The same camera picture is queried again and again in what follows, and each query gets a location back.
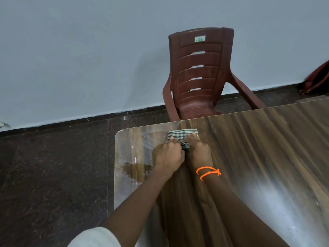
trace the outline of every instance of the white wall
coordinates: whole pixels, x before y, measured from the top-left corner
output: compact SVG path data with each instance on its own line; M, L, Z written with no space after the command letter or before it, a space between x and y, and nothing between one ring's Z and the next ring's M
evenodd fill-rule
M168 35L235 30L252 90L329 58L329 0L0 0L0 121L12 128L163 104ZM226 88L225 93L235 92Z

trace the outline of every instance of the maroon chair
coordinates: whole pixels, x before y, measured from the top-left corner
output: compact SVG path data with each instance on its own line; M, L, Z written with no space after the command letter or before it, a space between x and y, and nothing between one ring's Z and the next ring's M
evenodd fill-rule
M169 36L170 74L162 95L171 121L220 114L214 106L226 82L252 109L266 107L231 72L233 35L231 28L197 28Z

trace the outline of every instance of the bag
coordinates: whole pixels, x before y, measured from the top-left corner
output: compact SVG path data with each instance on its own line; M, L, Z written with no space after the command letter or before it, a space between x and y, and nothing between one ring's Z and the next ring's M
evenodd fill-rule
M297 88L301 94L328 93L329 61L314 70Z

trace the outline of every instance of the floor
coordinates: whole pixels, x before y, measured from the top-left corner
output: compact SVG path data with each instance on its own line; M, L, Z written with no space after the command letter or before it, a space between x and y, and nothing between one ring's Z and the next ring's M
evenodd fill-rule
M258 91L268 106L302 99L295 87ZM228 95L216 109L249 110ZM0 246L67 246L113 211L117 131L169 122L166 110L0 137Z

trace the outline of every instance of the checkered cloth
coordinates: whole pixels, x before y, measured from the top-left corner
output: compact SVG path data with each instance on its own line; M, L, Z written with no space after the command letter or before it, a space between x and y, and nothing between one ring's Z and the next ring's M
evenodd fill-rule
M175 139L178 139L181 142L182 149L189 148L189 144L184 141L184 138L191 133L196 133L198 135L198 129L183 129L183 130L176 130L176 131L169 131L168 132L168 139L172 136Z

